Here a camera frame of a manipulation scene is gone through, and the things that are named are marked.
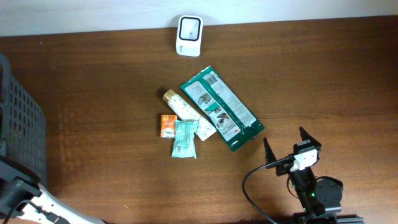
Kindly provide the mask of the orange tissue packet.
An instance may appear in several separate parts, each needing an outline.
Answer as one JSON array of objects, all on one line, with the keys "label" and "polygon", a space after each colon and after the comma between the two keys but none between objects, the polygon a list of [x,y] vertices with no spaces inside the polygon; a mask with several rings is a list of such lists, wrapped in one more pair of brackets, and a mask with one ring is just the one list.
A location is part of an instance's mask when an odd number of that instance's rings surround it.
[{"label": "orange tissue packet", "polygon": [[175,137],[175,122],[177,115],[162,114],[160,119],[160,137],[171,139]]}]

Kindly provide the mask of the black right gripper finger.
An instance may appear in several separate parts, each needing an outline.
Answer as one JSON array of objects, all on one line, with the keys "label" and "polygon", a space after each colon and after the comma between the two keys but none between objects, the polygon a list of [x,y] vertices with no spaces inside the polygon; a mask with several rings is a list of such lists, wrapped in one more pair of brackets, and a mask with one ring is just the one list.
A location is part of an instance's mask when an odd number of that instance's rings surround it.
[{"label": "black right gripper finger", "polygon": [[275,157],[275,155],[274,155],[274,153],[273,153],[273,151],[272,151],[272,149],[271,149],[271,147],[270,147],[270,145],[268,143],[267,138],[264,138],[263,142],[264,142],[265,155],[266,155],[266,166],[265,166],[265,168],[266,169],[270,169],[270,168],[273,168],[274,162],[277,159],[276,159],[276,157]]},{"label": "black right gripper finger", "polygon": [[299,131],[303,145],[306,145],[307,147],[313,146],[315,149],[321,149],[321,143],[309,135],[309,133],[302,126],[299,127]]}]

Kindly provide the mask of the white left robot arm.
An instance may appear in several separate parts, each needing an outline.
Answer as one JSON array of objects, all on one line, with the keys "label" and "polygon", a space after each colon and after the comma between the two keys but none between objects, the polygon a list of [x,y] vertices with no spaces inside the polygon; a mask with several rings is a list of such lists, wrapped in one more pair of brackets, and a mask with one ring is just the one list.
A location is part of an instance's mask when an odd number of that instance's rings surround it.
[{"label": "white left robot arm", "polygon": [[54,197],[30,169],[1,157],[1,220],[20,218],[42,224],[106,224]]}]

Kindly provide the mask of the teal wipes packet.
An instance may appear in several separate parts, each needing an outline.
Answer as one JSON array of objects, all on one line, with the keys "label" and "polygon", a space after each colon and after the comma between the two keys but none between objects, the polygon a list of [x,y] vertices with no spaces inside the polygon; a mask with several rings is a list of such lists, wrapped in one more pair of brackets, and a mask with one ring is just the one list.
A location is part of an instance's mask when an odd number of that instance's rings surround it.
[{"label": "teal wipes packet", "polygon": [[195,132],[198,128],[197,121],[180,121],[175,122],[175,141],[172,149],[172,157],[174,158],[197,158],[195,149]]}]

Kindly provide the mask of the white tube with cork cap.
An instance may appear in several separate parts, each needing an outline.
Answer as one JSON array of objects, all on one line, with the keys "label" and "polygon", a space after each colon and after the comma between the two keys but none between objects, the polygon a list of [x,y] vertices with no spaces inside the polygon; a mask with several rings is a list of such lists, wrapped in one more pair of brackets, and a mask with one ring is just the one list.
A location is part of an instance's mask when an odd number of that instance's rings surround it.
[{"label": "white tube with cork cap", "polygon": [[182,121],[198,123],[195,134],[202,141],[216,133],[215,127],[173,90],[166,91],[162,99]]}]

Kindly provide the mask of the green wipes packet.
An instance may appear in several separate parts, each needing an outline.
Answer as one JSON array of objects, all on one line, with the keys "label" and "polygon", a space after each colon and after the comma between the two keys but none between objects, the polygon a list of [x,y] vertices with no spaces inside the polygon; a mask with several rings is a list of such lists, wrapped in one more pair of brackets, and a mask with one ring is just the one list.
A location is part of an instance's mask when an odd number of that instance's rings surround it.
[{"label": "green wipes packet", "polygon": [[233,152],[265,130],[264,125],[211,66],[180,88],[207,115]]}]

